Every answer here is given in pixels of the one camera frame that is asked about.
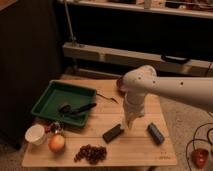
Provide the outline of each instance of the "apple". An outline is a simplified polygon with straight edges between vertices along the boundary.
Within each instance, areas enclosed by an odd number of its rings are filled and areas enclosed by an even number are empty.
[[[64,149],[65,146],[65,138],[61,134],[54,134],[48,143],[49,149],[54,152],[58,153]]]

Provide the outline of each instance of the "black remote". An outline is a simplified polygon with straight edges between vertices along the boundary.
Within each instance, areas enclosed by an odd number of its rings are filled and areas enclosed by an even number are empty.
[[[113,128],[111,128],[110,130],[108,130],[103,134],[103,139],[106,143],[109,143],[123,132],[124,130],[121,129],[121,124],[117,124],[116,126],[114,126]]]
[[[160,145],[164,142],[165,138],[155,124],[149,124],[147,130],[157,145]]]

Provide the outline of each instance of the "white cup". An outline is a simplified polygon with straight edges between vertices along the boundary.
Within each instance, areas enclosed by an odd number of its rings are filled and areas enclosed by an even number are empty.
[[[25,139],[34,145],[42,144],[46,139],[44,127],[40,124],[31,126],[25,133]]]

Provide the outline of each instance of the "floor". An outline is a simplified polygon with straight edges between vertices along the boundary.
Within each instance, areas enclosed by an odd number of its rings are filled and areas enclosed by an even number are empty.
[[[64,79],[70,79],[70,76],[64,76]],[[186,145],[192,139],[193,133],[196,128],[205,123],[213,123],[213,118],[203,110],[198,108],[188,106],[179,102],[175,102],[166,98],[160,97],[162,111],[165,116],[165,120],[170,132],[172,142],[174,144],[174,149],[177,155],[178,164],[176,166],[167,166],[167,167],[158,167],[156,171],[184,171],[189,170],[187,166],[185,152]],[[198,131],[198,136],[196,138],[206,139],[206,132],[213,125],[208,125],[203,127]],[[19,151],[15,151],[6,144],[0,144],[0,171],[48,171],[48,170],[57,170],[57,171],[80,171],[81,168],[23,168],[21,166],[22,158],[24,151],[26,149],[26,142],[23,143],[22,148]],[[196,143],[196,147],[204,147],[210,149],[204,143]],[[192,151],[192,146],[189,148],[189,155]],[[192,170],[195,169],[194,165],[190,162]],[[134,168],[89,168],[83,170],[97,170],[97,171],[146,171],[148,167],[134,167]]]

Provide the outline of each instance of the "wooden table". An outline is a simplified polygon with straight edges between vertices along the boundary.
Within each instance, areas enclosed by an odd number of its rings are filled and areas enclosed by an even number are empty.
[[[116,90],[115,80],[64,80],[63,82],[95,88],[99,94],[113,97],[114,101],[96,96],[97,106],[91,110],[86,126],[79,130],[66,127],[66,149],[55,155],[48,149],[48,139],[40,146],[28,144],[22,165],[24,167],[90,167],[84,159],[74,162],[75,154],[83,145],[105,146],[107,158],[99,166],[162,166],[176,165],[177,159],[161,111],[158,96],[149,94],[145,99],[145,116],[136,119],[132,130],[106,144],[102,134],[120,123],[123,118],[123,97]],[[147,126],[155,123],[165,136],[162,145],[155,145]]]

